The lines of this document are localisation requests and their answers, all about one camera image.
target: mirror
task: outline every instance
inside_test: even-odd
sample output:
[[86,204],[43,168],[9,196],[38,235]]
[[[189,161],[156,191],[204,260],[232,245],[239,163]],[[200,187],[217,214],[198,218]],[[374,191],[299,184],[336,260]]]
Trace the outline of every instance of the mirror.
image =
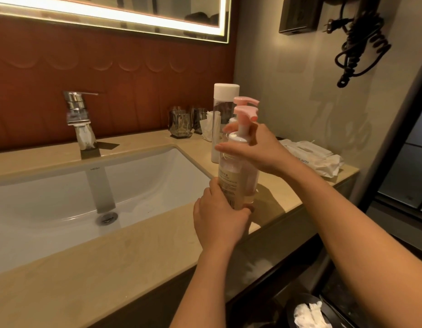
[[0,14],[228,43],[231,0],[0,0]]

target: sink drain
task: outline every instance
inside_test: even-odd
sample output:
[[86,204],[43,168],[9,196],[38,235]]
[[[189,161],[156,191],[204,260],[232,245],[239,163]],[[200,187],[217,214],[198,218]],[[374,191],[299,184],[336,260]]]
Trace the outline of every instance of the sink drain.
[[115,212],[109,212],[104,215],[100,215],[97,218],[97,224],[99,226],[108,226],[114,223],[118,219],[118,214]]

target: white rectangular sink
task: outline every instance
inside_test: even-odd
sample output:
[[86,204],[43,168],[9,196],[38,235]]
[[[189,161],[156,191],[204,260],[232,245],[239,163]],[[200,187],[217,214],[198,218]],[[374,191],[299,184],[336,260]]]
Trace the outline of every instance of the white rectangular sink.
[[208,182],[166,148],[0,183],[0,273],[193,202]]

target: faucet handle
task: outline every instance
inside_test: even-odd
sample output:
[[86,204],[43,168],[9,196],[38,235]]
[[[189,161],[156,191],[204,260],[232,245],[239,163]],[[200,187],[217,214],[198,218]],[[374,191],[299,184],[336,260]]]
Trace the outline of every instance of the faucet handle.
[[99,95],[98,93],[64,91],[64,98],[66,102],[81,102],[83,101],[82,94]]

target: beige countertop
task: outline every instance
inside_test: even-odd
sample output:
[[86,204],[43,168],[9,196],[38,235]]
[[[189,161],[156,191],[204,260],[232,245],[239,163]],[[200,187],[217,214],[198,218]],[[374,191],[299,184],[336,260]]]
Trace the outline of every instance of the beige countertop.
[[[211,143],[201,136],[174,139],[167,130],[105,138],[110,159],[174,146],[207,176],[217,176]],[[0,182],[85,164],[77,143],[0,153]],[[358,169],[343,165],[335,186]],[[260,173],[250,233],[301,205],[282,179]],[[84,328],[193,267],[201,246],[193,203],[0,274],[0,327]]]

